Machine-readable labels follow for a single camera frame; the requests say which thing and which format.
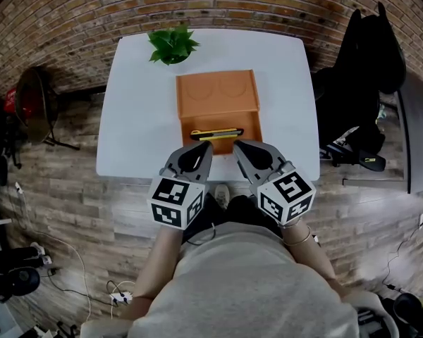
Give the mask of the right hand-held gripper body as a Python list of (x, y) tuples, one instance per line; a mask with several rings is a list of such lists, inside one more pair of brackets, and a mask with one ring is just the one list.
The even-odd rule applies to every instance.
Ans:
[(290, 161), (250, 185), (258, 209), (280, 226), (292, 225), (294, 219), (308, 212), (316, 188), (300, 169)]

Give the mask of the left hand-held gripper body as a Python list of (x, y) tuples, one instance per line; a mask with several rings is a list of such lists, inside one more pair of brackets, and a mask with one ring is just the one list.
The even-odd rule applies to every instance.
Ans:
[(187, 175), (159, 175), (152, 179), (147, 205), (153, 221), (161, 225), (186, 229), (204, 206), (206, 182), (193, 182)]

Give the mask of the yellow black utility knife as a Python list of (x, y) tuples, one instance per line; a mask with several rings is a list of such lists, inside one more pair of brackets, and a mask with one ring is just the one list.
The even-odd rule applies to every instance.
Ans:
[(243, 128), (226, 128), (220, 130), (192, 130), (190, 138), (194, 141), (210, 141), (215, 139), (230, 139), (241, 136)]

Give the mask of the orange wooden drawer box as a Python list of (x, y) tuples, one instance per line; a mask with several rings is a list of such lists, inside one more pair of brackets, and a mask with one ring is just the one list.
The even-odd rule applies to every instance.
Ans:
[(259, 96), (252, 70), (196, 73), (176, 77), (178, 117), (186, 146), (192, 130), (243, 128), (236, 138), (210, 140), (215, 155), (231, 154), (235, 139), (262, 141)]

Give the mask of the person's right forearm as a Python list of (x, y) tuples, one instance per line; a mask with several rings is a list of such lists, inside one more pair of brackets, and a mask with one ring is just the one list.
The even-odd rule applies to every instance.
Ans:
[(342, 299), (350, 294), (336, 279), (333, 266), (325, 251), (315, 242), (310, 227), (301, 219), (281, 228), (283, 242), (299, 264), (308, 266), (324, 278)]

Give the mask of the person's left forearm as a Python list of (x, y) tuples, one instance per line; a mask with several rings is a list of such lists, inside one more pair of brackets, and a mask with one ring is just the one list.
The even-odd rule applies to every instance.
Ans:
[(166, 226), (159, 229), (145, 266), (135, 281), (133, 299), (121, 312), (120, 319), (134, 321), (148, 313), (155, 298), (173, 278), (182, 240), (182, 230)]

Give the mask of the person's light shoe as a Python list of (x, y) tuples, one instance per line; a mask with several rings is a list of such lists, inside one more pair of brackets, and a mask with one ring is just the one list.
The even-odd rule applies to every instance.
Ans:
[(230, 202), (230, 191), (228, 186), (225, 184), (218, 184), (214, 190), (214, 198), (217, 204), (223, 210), (226, 210)]

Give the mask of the person's dark trousers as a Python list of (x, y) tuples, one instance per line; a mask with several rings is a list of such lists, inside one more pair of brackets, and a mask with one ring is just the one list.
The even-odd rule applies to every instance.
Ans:
[(265, 216), (256, 207), (252, 196), (240, 195), (234, 197), (230, 200), (227, 208), (222, 208), (216, 199), (210, 193), (207, 193), (203, 209), (183, 232), (182, 243), (191, 241), (195, 235), (213, 226), (218, 227), (229, 222), (263, 227), (282, 238), (281, 228), (272, 218)]

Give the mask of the person's grey shirt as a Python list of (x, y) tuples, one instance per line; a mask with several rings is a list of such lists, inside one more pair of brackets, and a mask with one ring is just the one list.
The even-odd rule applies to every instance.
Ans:
[(137, 320), (84, 323), (80, 338), (399, 338), (379, 297), (343, 299), (283, 237), (224, 223), (182, 243), (172, 280)]

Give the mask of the white power strip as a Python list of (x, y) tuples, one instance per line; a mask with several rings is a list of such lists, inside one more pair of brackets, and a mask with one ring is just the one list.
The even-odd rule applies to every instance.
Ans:
[(112, 304), (115, 306), (120, 303), (128, 305), (133, 299), (133, 295), (129, 291), (113, 292), (109, 296), (111, 298)]

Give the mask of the green potted plant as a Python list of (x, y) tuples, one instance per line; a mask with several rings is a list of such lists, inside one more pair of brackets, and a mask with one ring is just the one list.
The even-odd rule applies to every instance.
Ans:
[(187, 25), (149, 32), (149, 43), (154, 47), (149, 61), (161, 61), (165, 65), (182, 63), (200, 46), (191, 38), (193, 33)]

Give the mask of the black high-back office chair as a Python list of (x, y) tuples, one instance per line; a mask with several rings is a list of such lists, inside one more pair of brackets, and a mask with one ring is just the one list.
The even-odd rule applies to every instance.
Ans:
[(383, 4), (378, 14), (355, 10), (334, 65), (312, 74), (320, 158), (360, 165), (374, 172), (386, 166), (379, 152), (385, 136), (377, 126), (380, 96), (403, 85), (406, 64)]

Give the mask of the brown wicker chair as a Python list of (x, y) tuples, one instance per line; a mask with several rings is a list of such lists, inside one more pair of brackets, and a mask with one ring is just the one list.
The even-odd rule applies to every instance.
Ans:
[(80, 148), (55, 138), (54, 126), (59, 116), (59, 95), (51, 88), (41, 68), (28, 68), (20, 76), (15, 93), (15, 112), (32, 144)]

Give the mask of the black round stool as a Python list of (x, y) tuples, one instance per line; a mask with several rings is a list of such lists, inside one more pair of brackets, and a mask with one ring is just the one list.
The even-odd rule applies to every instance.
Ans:
[(35, 291), (40, 284), (37, 269), (43, 265), (34, 246), (0, 250), (0, 303)]
[(422, 303), (411, 293), (400, 294), (393, 302), (393, 312), (403, 323), (413, 326), (415, 329), (422, 324)]

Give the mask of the red box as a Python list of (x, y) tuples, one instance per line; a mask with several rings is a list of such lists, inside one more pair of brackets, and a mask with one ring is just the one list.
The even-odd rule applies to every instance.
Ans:
[(4, 102), (4, 111), (8, 114), (16, 113), (16, 88), (7, 91)]

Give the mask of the black low swivel chair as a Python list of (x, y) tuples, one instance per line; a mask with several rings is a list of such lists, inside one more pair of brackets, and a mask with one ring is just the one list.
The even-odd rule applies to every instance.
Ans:
[(17, 169), (22, 164), (17, 160), (16, 142), (19, 139), (18, 122), (0, 108), (0, 186), (8, 184), (8, 159), (11, 158)]

